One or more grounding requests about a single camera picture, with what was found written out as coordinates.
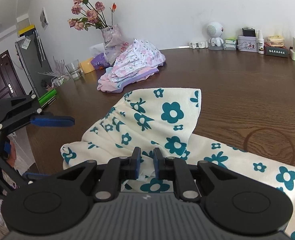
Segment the flower vase with roses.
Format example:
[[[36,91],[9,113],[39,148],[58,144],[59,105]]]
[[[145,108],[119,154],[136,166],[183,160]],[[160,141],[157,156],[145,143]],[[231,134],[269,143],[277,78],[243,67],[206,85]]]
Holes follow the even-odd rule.
[[[105,9],[106,7],[101,1],[92,4],[89,0],[73,0],[71,13],[74,17],[68,20],[69,27],[78,31],[88,31],[90,28],[99,29],[105,47],[125,42],[120,28],[113,22],[113,16],[111,16],[111,23],[107,23],[104,15]]]

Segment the pastel pink blue clothes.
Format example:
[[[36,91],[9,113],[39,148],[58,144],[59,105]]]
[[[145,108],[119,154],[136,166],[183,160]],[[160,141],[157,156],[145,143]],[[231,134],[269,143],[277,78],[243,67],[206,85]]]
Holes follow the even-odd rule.
[[[107,93],[121,93],[127,85],[146,80],[148,77],[158,72],[158,68],[145,67],[140,69],[136,74],[134,74],[134,76],[128,76],[123,80],[112,81],[109,77],[112,73],[112,67],[109,67],[106,69],[105,74],[98,79],[97,90]]]

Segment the floral tin box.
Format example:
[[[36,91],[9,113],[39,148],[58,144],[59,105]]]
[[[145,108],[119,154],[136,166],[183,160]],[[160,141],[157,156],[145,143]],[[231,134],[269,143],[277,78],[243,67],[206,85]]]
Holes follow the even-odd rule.
[[[238,36],[237,49],[246,52],[258,52],[257,38],[252,36]]]

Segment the white clip row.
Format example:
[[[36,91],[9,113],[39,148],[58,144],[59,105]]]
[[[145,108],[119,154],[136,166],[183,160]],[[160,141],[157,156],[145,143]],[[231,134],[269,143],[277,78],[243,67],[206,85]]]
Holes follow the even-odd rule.
[[[190,49],[206,49],[206,48],[209,48],[209,45],[207,41],[190,42],[189,48]]]

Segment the dark red gift box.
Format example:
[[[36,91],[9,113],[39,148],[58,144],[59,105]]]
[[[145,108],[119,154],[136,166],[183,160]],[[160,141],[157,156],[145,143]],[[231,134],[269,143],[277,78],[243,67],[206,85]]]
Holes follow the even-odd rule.
[[[272,47],[265,44],[265,55],[288,58],[289,50],[286,47]]]

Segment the pink floral folded clothes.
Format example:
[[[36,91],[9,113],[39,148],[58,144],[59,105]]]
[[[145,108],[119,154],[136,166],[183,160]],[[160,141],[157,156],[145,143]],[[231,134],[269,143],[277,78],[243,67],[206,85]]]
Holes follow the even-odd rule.
[[[109,79],[119,82],[135,76],[145,68],[157,68],[166,57],[148,40],[134,39],[133,43],[121,53],[114,63]]]

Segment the white round robot toy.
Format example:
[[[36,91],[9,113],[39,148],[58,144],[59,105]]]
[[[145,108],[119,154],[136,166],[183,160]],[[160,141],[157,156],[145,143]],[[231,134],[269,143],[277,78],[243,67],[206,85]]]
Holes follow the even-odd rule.
[[[206,27],[207,35],[209,36],[209,49],[210,50],[223,50],[224,41],[221,38],[221,35],[224,32],[224,27],[219,22],[210,22]]]

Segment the green tube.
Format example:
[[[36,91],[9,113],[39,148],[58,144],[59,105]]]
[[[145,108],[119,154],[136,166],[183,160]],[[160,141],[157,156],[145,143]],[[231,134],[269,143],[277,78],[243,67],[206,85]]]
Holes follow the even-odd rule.
[[[44,106],[48,101],[52,100],[57,94],[56,89],[52,89],[48,92],[46,92],[43,96],[41,96],[38,101],[39,104],[42,106]]]

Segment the yellow cake box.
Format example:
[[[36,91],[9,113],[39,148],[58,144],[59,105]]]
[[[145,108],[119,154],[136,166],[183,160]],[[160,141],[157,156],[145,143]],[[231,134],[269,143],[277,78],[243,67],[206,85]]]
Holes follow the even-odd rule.
[[[268,36],[266,44],[269,47],[284,47],[284,41],[282,35]]]

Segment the cream teal flower garment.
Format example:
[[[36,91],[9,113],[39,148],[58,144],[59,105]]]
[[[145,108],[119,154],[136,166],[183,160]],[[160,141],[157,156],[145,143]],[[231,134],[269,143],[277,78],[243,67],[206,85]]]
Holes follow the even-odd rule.
[[[126,93],[80,141],[64,144],[63,168],[94,159],[105,164],[141,149],[137,180],[126,180],[127,192],[171,192],[173,184],[155,176],[153,150],[196,164],[205,160],[277,188],[292,201],[294,213],[286,233],[295,239],[295,167],[194,134],[201,112],[201,91],[193,88],[149,88]]]

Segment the grey refrigerator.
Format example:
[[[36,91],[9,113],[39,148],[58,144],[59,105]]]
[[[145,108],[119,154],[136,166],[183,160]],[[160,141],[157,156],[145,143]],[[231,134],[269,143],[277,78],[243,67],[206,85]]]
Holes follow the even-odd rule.
[[[52,76],[49,75],[52,70],[38,31],[33,28],[20,35],[15,48],[32,91],[38,98],[42,97],[52,86]]]

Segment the clear glass cup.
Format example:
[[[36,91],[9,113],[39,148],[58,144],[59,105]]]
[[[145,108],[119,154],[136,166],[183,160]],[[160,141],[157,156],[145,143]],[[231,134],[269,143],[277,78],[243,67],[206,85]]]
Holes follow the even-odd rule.
[[[66,64],[66,69],[73,80],[78,80],[83,77],[83,72],[79,60],[75,60],[71,63]]]

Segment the clear plastic bag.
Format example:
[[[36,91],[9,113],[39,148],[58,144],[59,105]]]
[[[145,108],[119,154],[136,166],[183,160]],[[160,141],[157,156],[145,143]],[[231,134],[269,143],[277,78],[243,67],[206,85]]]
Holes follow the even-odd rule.
[[[89,47],[89,52],[92,57],[96,57],[99,54],[103,54],[104,59],[109,63],[113,64],[116,58],[126,51],[128,46],[130,45],[129,42],[121,42],[121,44],[117,44],[111,47],[105,47],[103,43],[96,44],[94,46]]]

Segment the black device on tin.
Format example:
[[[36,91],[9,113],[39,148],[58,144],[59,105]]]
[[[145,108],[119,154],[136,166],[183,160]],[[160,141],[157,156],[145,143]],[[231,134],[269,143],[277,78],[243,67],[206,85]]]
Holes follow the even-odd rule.
[[[243,27],[242,33],[246,37],[256,37],[256,30],[252,27]]]

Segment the dark brown door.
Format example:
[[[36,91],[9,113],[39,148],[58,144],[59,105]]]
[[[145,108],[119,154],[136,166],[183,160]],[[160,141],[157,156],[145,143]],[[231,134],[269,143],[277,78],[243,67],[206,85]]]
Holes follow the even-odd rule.
[[[8,51],[0,54],[0,99],[26,95]]]

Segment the green white small boxes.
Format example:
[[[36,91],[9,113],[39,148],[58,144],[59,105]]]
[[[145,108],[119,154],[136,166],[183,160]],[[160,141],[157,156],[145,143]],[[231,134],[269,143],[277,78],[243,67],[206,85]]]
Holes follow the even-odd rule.
[[[226,38],[224,42],[224,50],[237,50],[237,45],[237,38]]]

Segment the white spray bottle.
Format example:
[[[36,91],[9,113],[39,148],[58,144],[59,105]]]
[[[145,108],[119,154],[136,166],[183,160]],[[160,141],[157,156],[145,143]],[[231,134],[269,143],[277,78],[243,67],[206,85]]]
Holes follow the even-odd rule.
[[[257,46],[258,46],[258,53],[265,54],[265,42],[263,38],[263,33],[261,30],[257,30]]]

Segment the purple tissue pack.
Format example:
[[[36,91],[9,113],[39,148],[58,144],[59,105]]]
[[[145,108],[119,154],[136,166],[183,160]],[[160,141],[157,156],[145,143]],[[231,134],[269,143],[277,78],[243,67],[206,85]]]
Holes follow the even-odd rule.
[[[105,59],[105,54],[100,53],[96,55],[91,61],[91,65],[95,70],[101,70],[110,67],[111,65],[109,62]]]

